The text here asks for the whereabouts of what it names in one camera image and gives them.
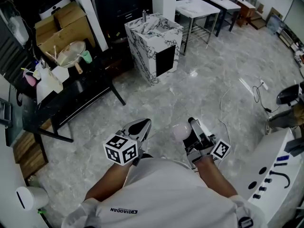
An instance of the white ball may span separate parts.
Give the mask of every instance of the white ball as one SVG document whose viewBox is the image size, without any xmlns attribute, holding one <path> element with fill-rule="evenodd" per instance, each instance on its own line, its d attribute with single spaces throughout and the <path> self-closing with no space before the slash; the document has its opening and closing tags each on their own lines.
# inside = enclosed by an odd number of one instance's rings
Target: white ball
<svg viewBox="0 0 304 228">
<path fill-rule="evenodd" d="M 173 134 L 177 141 L 187 139 L 191 134 L 192 128 L 189 123 L 178 123 L 173 126 Z"/>
</svg>

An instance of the white sink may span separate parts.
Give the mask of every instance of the white sink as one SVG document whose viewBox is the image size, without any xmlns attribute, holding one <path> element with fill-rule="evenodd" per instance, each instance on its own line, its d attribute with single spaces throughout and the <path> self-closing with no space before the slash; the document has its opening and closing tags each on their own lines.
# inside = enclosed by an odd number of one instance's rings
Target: white sink
<svg viewBox="0 0 304 228">
<path fill-rule="evenodd" d="M 176 1 L 176 10 L 188 18 L 197 18 L 220 12 L 218 8 L 203 0 Z"/>
<path fill-rule="evenodd" d="M 124 27 L 135 68 L 150 85 L 176 71 L 183 26 L 156 13 L 147 15 L 145 22 L 139 18 Z"/>
</svg>

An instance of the gray floor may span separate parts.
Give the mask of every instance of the gray floor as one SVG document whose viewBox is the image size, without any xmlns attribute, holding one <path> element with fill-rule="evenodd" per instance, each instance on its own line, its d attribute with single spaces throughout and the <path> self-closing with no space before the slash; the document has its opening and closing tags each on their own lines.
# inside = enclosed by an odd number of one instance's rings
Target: gray floor
<svg viewBox="0 0 304 228">
<path fill-rule="evenodd" d="M 171 128 L 190 116 L 199 118 L 218 137 L 229 142 L 232 153 L 221 163 L 226 178 L 238 174 L 264 135 L 268 117 L 260 103 L 240 83 L 244 79 L 250 87 L 260 85 L 262 78 L 269 90 L 261 88 L 263 105 L 277 108 L 275 98 L 287 86 L 302 81 L 292 53 L 267 28 L 234 27 L 222 29 L 218 38 L 212 36 L 208 48 L 199 39 L 190 42 L 186 56 L 181 55 L 178 70 L 165 82 L 150 87 L 135 71 L 129 71 L 114 84 L 127 102 L 126 106 L 107 94 L 85 109 L 59 132 L 74 138 L 66 143 L 43 136 L 49 164 L 37 173 L 47 190 L 50 202 L 46 217 L 53 227 L 60 227 L 64 216 L 77 208 L 86 192 L 112 164 L 105 158 L 103 141 L 126 123 L 151 118 L 152 130 L 144 149 L 155 157 L 166 157 L 188 163 L 182 144 L 176 142 Z M 273 227 L 292 216 L 297 195 L 303 193 L 304 180 L 298 179 L 293 198 L 284 204 L 284 216 L 271 221 Z"/>
</svg>

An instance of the white cable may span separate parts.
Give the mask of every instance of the white cable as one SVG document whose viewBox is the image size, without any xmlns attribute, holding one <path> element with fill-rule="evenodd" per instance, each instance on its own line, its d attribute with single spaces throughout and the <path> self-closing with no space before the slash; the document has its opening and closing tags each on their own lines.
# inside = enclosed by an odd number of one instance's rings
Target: white cable
<svg viewBox="0 0 304 228">
<path fill-rule="evenodd" d="M 227 128 L 227 125 L 226 123 L 224 123 L 222 121 L 222 116 L 223 116 L 223 109 L 222 109 L 222 100 L 223 100 L 223 97 L 228 93 L 228 91 L 232 88 L 232 86 L 229 87 L 229 89 L 223 94 L 223 96 L 221 97 L 220 99 L 220 102 L 219 102 L 219 109 L 220 109 L 220 118 L 218 119 L 221 123 L 223 123 L 226 127 L 226 131 L 227 131 L 227 135 L 228 135 L 228 138 L 229 138 L 229 144 L 231 146 L 231 139 L 230 139 L 230 136 L 229 136 L 229 131 L 228 131 L 228 128 Z"/>
<path fill-rule="evenodd" d="M 261 80 L 262 78 L 261 77 L 258 77 L 256 75 L 248 75 L 248 74 L 245 74 L 244 76 L 248 76 L 248 77 L 256 77 L 258 80 Z"/>
<path fill-rule="evenodd" d="M 225 126 L 225 128 L 226 128 L 227 135 L 228 135 L 228 139 L 229 139 L 229 145 L 230 145 L 230 151 L 229 151 L 229 153 L 225 156 L 224 159 L 226 159 L 226 157 L 227 157 L 228 155 L 230 155 L 230 153 L 231 153 L 231 148 L 232 148 L 232 147 L 231 147 L 231 139 L 230 139 L 230 136 L 229 136 L 228 127 L 227 127 L 226 123 L 224 123 L 224 122 L 221 120 L 221 119 L 222 119 L 222 115 L 223 115 L 222 100 L 223 100 L 223 97 L 224 97 L 224 96 L 228 93 L 228 91 L 232 88 L 232 86 L 230 86 L 229 89 L 223 94 L 223 96 L 220 98 L 220 102 L 219 102 L 220 118 L 219 118 L 218 120 L 219 120 L 220 123 L 223 123 L 224 126 Z"/>
</svg>

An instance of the marble sink cabinet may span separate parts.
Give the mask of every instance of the marble sink cabinet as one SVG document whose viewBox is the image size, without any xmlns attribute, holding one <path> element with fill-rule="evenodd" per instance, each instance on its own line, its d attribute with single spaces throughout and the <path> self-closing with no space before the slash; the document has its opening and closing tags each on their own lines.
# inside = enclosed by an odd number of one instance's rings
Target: marble sink cabinet
<svg viewBox="0 0 304 228">
<path fill-rule="evenodd" d="M 124 26 L 135 68 L 150 85 L 176 71 L 183 31 L 181 25 L 155 13 L 147 15 L 146 22 L 139 18 Z"/>
</svg>

